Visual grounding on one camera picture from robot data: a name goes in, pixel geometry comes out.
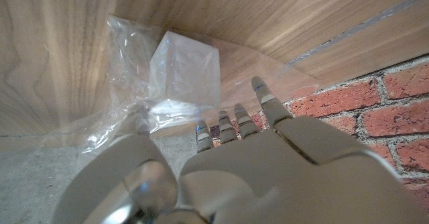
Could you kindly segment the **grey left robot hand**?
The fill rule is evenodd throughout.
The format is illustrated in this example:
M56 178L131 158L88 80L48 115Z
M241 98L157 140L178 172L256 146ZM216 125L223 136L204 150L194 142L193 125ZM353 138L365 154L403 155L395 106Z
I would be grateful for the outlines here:
M178 176L147 133L120 135L68 185L54 223L427 223L395 170L321 120L293 117L258 76L269 123L241 105L237 127L219 114L219 146L205 122Z

